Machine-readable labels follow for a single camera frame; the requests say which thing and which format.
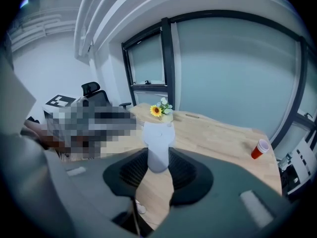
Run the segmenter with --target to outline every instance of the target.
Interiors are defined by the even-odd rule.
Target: red cup
[[[260,139],[258,141],[257,146],[252,151],[251,157],[253,159],[257,159],[263,153],[267,153],[268,150],[269,150],[269,143],[267,143],[264,139]]]

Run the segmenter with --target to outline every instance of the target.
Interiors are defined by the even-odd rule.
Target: white vase
[[[169,113],[167,115],[162,114],[159,119],[164,123],[169,123],[173,121],[173,113]]]

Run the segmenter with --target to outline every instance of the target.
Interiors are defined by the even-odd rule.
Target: glass window
[[[257,128],[271,138],[291,98],[295,41],[273,28],[230,18],[180,22],[177,32],[179,109]]]
[[[277,158],[283,159],[287,153],[293,151],[304,136],[309,133],[309,129],[302,125],[293,123],[282,141],[274,149],[274,154]]]
[[[160,102],[162,97],[168,100],[167,93],[164,92],[134,91],[134,96],[137,104],[148,103],[150,105],[156,105]]]
[[[306,85],[299,109],[311,116],[314,116],[317,111],[317,67],[310,59],[307,63]]]
[[[133,84],[165,84],[160,34],[145,39],[129,49]]]

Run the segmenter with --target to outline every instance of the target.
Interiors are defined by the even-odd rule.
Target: sunflower
[[[162,109],[157,107],[156,105],[151,106],[150,111],[151,114],[155,117],[160,117],[162,115]]]

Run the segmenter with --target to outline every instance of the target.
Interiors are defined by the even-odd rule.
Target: wooden table
[[[130,111],[140,121],[139,130],[131,132],[130,136],[119,137],[117,141],[103,142],[101,157],[145,147],[141,138],[143,122],[160,122],[150,114],[148,104],[139,104]],[[173,115],[175,148],[237,164],[282,194],[273,150],[270,149],[267,154],[256,160],[251,158],[251,152],[259,139],[268,141],[263,132],[224,124],[189,112],[176,111]],[[146,207],[146,213],[141,216],[153,229],[156,229],[167,216],[172,194],[173,185],[169,171],[154,174],[148,169],[137,189],[136,198]]]

